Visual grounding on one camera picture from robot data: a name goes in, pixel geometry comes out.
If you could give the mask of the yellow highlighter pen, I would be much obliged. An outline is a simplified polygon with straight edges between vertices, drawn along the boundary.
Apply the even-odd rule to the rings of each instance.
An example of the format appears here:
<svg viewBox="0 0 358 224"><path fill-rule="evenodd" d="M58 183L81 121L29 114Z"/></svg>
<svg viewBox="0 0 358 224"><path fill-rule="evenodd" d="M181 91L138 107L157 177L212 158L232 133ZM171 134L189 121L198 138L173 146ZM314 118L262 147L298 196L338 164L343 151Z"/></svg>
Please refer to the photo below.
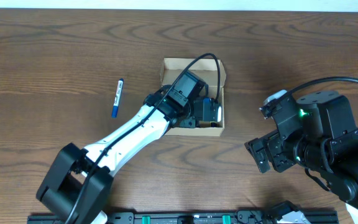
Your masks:
<svg viewBox="0 0 358 224"><path fill-rule="evenodd" d="M216 128L218 126L218 124L215 123L215 122L211 122L210 125L211 125L212 128Z"/></svg>

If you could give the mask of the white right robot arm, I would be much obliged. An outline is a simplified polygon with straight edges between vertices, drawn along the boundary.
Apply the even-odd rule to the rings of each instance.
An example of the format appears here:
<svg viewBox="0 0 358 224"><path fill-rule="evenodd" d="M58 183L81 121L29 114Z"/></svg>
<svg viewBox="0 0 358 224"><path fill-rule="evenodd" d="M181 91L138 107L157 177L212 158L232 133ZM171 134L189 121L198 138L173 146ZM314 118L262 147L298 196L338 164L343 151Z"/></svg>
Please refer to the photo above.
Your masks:
<svg viewBox="0 0 358 224"><path fill-rule="evenodd" d="M298 164L325 191L346 203L358 223L358 127L349 100L336 91L318 91L273 109L276 130L245 143L259 171L283 172Z"/></svg>

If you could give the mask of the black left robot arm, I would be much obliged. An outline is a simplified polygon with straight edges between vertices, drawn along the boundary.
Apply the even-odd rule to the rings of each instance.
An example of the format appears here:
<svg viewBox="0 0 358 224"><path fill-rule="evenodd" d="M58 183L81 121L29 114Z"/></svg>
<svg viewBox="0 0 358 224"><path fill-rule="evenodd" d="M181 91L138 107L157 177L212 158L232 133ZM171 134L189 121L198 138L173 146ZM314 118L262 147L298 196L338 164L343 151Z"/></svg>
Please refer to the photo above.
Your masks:
<svg viewBox="0 0 358 224"><path fill-rule="evenodd" d="M107 223L103 207L114 176L142 148L170 128L201 121L218 124L223 109L208 95L208 84L181 72L171 84L148 95L137 114L105 138L80 149L73 143L57 154L36 198L63 223Z"/></svg>

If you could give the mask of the brown cardboard box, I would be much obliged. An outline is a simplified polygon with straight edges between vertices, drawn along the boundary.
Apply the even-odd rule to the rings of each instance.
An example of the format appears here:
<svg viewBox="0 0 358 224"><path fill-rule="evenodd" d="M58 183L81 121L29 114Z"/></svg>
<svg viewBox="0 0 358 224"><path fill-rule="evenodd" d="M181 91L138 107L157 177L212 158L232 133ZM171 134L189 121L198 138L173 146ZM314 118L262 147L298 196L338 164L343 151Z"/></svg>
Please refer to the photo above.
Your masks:
<svg viewBox="0 0 358 224"><path fill-rule="evenodd" d="M186 68L193 58L164 58L160 69L161 85L172 84L177 76ZM218 86L218 69L215 60L202 58L189 68L189 71L200 77L208 84L208 97L215 98L219 89L219 102L222 107L222 115L217 127L201 128L172 128L166 132L168 136L209 136L219 137L225 128L224 122L224 84L226 81L226 71L223 63L218 59L220 70L220 82Z"/></svg>

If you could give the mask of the blue whiteboard marker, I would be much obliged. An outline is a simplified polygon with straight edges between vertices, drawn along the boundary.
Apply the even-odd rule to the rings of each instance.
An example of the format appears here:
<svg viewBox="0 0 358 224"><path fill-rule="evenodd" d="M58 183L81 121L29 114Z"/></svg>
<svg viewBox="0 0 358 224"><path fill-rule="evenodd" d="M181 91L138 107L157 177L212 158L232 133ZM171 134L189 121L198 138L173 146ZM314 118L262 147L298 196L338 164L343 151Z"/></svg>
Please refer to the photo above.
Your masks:
<svg viewBox="0 0 358 224"><path fill-rule="evenodd" d="M117 89L116 89L116 94L115 94L112 113L111 113L112 118L117 117L117 113L118 113L118 109L119 109L119 102L120 102L120 99L121 99L123 86L124 86L124 79L120 78L118 83L117 83Z"/></svg>

